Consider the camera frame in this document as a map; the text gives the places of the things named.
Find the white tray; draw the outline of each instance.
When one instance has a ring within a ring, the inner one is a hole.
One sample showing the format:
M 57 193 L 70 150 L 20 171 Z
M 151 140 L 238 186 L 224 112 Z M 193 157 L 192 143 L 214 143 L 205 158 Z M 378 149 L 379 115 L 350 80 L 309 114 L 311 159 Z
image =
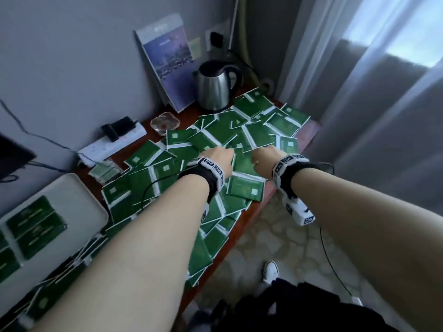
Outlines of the white tray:
M 41 196 L 47 197 L 68 227 L 30 260 L 24 260 L 14 237 L 6 227 L 6 221 Z M 74 173 L 59 177 L 0 218 L 0 230 L 22 265 L 0 283 L 0 317 L 84 246 L 107 222 L 108 212 Z

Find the fist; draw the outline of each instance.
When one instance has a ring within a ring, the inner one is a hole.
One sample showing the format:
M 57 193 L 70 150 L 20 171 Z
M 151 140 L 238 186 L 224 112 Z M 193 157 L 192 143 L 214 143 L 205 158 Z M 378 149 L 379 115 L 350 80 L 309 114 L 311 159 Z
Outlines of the fist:
M 232 175 L 232 159 L 234 157 L 234 149 L 225 149 L 219 146 L 205 150 L 200 153 L 200 157 L 207 157 L 222 167 L 224 179 Z
M 273 145 L 269 145 L 265 148 L 257 148 L 252 150 L 251 162 L 254 165 L 254 171 L 260 176 L 272 180 L 272 169 L 275 164 L 280 161 L 287 154 L 275 148 Z

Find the power strip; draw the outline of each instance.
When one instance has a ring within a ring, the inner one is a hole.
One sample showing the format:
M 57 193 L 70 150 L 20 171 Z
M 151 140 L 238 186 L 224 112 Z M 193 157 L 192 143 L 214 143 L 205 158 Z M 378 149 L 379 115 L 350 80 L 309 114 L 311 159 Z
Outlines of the power strip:
M 137 122 L 134 129 L 132 129 L 127 134 L 121 136 L 117 141 L 111 142 L 107 136 L 104 136 L 94 143 L 79 150 L 79 152 L 84 154 L 85 156 L 88 156 L 93 161 L 100 162 L 145 135 L 146 129 L 141 125 L 140 122 Z M 78 155 L 80 156 L 81 161 L 85 163 L 86 166 L 91 168 L 95 165 L 95 162 L 87 159 L 80 154 Z

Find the person's left hand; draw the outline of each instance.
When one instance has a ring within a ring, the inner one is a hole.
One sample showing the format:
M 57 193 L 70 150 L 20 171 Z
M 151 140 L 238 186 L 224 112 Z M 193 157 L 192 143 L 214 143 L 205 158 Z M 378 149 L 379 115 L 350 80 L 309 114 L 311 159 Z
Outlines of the person's left hand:
M 222 167 L 224 172 L 224 179 L 228 179 L 232 175 L 231 161 L 234 157 L 234 149 L 225 149 L 223 147 L 216 146 L 203 151 L 200 157 L 208 157 Z

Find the wire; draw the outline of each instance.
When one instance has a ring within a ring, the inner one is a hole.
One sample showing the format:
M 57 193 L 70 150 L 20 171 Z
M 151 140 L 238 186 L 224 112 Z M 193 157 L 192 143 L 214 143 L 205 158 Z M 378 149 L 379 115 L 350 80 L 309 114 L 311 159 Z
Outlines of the wire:
M 169 175 L 169 176 L 166 176 L 166 177 L 163 177 L 163 178 L 157 179 L 156 181 L 153 181 L 151 184 L 149 184 L 149 185 L 146 187 L 146 189 L 144 189 L 144 191 L 143 191 L 143 195 L 142 195 L 142 197 L 141 197 L 141 209 L 142 209 L 142 211 L 143 211 L 143 209 L 144 209 L 144 196 L 146 195 L 147 190 L 148 190 L 152 185 L 156 184 L 157 182 L 162 181 L 163 179 L 166 179 L 166 178 L 171 178 L 171 177 L 177 176 L 178 174 L 179 174 L 179 173 L 174 173 L 173 175 Z
M 1 180 L 0 183 L 12 183 L 13 181 L 18 181 L 20 178 L 17 175 L 8 175 L 8 177 L 12 177 L 12 179 L 9 179 L 7 181 Z
M 238 53 L 236 53 L 236 52 L 235 52 L 234 50 L 232 50 L 232 49 L 228 49 L 228 52 L 232 52 L 232 53 L 235 55 L 235 57 L 237 57 L 237 58 L 243 63 L 244 66 L 250 68 L 250 69 L 252 70 L 252 72 L 254 72 L 255 75 L 256 75 L 257 78 L 258 78 L 258 73 L 257 73 L 257 71 L 256 71 L 251 65 L 249 65 L 248 63 L 246 63 L 246 62 L 244 61 L 244 59 L 241 58 L 241 56 L 240 56 Z
M 74 154 L 81 155 L 84 158 L 89 159 L 90 161 L 94 162 L 95 164 L 98 164 L 98 162 L 92 160 L 91 158 L 89 158 L 85 154 L 82 154 L 79 151 L 75 151 L 75 150 L 73 150 L 73 149 L 71 149 L 71 148 L 69 148 L 67 146 L 64 146 L 62 144 L 57 143 L 56 141 L 48 139 L 47 137 L 44 137 L 44 136 L 41 136 L 41 135 L 37 135 L 37 134 L 34 134 L 34 133 L 30 133 L 29 131 L 26 130 L 25 126 L 20 121 L 20 119 L 14 115 L 14 113 L 8 108 L 8 106 L 5 104 L 5 102 L 2 99 L 0 99 L 0 104 L 2 105 L 3 109 L 8 113 L 8 115 L 14 119 L 14 121 L 17 123 L 17 125 L 19 126 L 19 128 L 22 130 L 23 133 L 31 135 L 31 136 L 34 136 L 34 137 L 37 137 L 37 138 L 42 139 L 42 140 L 45 140 L 45 141 L 47 141 L 49 143 L 52 143 L 52 144 L 54 144 L 56 146 L 59 146 L 59 147 L 63 148 L 63 149 L 69 150 L 70 152 L 72 152 Z
M 330 166 L 330 167 L 332 168 L 332 175 L 335 176 L 335 167 L 334 167 L 334 165 L 333 165 L 332 163 L 318 162 L 318 163 L 313 163 L 313 164 L 315 164 L 315 165 L 317 165 L 317 164 L 324 164 L 324 165 L 328 165 L 328 166 Z M 338 275 L 337 275 L 337 273 L 336 273 L 334 267 L 332 266 L 331 261 L 329 260 L 328 253 L 326 252 L 326 248 L 325 248 L 325 243 L 323 242 L 323 234 L 322 234 L 322 228 L 321 228 L 321 227 L 320 227 L 320 239 L 322 240 L 323 251 L 325 252 L 326 259 L 328 260 L 329 265 L 330 265 L 332 271 L 334 272 L 334 275 L 335 275 L 335 276 L 337 277 L 337 279 L 340 281 L 341 285 L 343 286 L 343 288 L 345 288 L 345 290 L 347 291 L 347 293 L 349 294 L 349 296 L 352 297 L 351 291 L 349 291 L 348 288 L 346 288 L 346 285 L 341 281 L 340 277 L 338 277 Z
M 66 171 L 66 170 L 63 170 L 63 169 L 59 169 L 59 168 L 56 168 L 54 166 L 50 166 L 49 164 L 40 163 L 40 162 L 36 162 L 36 161 L 30 161 L 29 163 L 27 163 L 27 165 L 29 165 L 29 166 L 37 166 L 37 167 L 40 167 L 40 168 L 46 168 L 46 169 L 58 171 L 58 172 L 61 172 L 61 173 L 69 173 L 69 171 Z

